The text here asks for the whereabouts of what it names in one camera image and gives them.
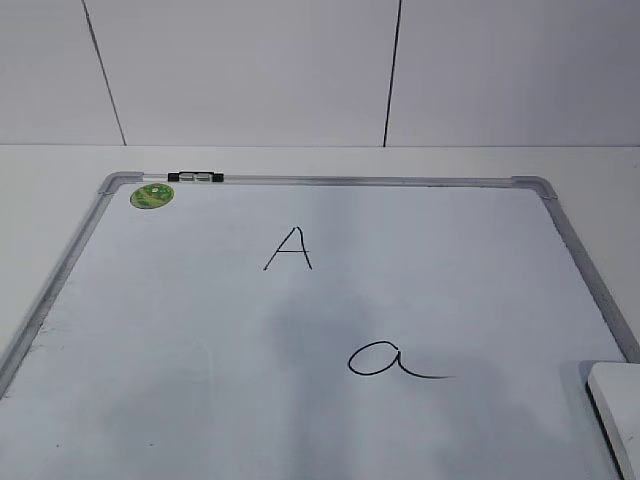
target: whiteboard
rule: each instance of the whiteboard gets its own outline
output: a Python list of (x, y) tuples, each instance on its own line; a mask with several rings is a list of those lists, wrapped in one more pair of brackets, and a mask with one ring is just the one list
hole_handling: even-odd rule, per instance
[(535, 191), (139, 186), (0, 401), (3, 478), (617, 475), (584, 383), (624, 357)]

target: white table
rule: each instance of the white table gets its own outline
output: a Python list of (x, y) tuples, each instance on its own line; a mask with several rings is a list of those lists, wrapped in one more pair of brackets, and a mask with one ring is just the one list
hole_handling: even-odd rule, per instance
[[(555, 187), (576, 232), (640, 338), (640, 148), (0, 146), (0, 352), (28, 315), (104, 177), (122, 170), (425, 177), (540, 175)], [(637, 369), (635, 374), (633, 378), (640, 383)], [(620, 397), (616, 391), (609, 395)], [(640, 405), (640, 399), (630, 398), (626, 392), (622, 403)], [(623, 449), (624, 445), (614, 442), (614, 447)]]

